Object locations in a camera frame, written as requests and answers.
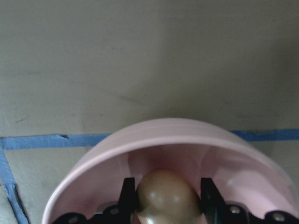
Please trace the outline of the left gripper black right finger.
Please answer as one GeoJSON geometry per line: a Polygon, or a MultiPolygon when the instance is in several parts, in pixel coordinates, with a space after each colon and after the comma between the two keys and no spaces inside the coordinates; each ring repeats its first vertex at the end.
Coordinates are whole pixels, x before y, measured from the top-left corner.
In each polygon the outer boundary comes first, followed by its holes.
{"type": "Polygon", "coordinates": [[[226,202],[211,178],[201,179],[201,206],[208,224],[297,224],[294,215],[273,210],[263,218],[253,215],[245,205],[226,202]]]}

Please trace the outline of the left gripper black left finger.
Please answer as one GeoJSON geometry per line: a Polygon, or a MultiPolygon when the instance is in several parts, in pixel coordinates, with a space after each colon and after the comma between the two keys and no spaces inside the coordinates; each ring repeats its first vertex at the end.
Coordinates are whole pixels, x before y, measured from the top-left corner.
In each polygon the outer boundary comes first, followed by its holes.
{"type": "Polygon", "coordinates": [[[135,179],[125,178],[117,204],[96,212],[90,219],[79,213],[66,213],[55,224],[131,224],[136,206],[135,179]]]}

